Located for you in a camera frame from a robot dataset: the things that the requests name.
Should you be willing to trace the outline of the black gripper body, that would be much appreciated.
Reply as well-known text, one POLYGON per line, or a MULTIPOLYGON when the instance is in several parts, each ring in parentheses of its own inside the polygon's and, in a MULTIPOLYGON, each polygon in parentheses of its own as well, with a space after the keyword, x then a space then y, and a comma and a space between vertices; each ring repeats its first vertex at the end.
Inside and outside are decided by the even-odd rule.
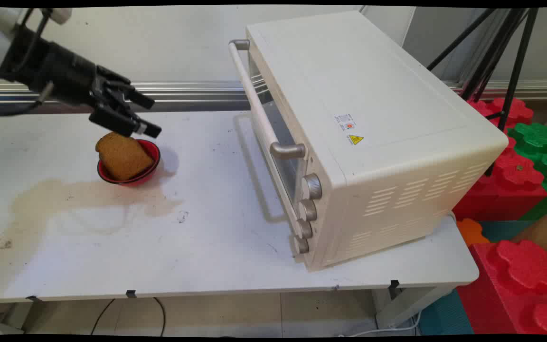
POLYGON ((24 27, 15 36, 0 66, 3 79, 26 85, 41 93, 47 85, 54 88, 50 97, 70 105, 98 106, 110 95, 104 90, 105 77, 94 62, 52 41, 37 39, 28 61, 22 63, 36 32, 24 27))

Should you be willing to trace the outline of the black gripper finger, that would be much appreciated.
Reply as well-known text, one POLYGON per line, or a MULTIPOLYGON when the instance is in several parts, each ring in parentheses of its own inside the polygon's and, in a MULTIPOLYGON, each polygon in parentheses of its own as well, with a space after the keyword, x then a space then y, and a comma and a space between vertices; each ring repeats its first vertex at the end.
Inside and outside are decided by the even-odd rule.
POLYGON ((131 81, 111 71, 110 69, 97 66, 97 75, 104 79, 104 89, 112 91, 113 93, 123 95, 124 99, 129 99, 132 103, 135 103, 146 110, 150 110, 155 104, 155 100, 143 93, 137 91, 134 86, 131 85, 131 81))
POLYGON ((126 107, 112 108, 99 103, 89 115, 89 121, 125 137, 132 134, 157 138, 161 127, 141 119, 126 107))

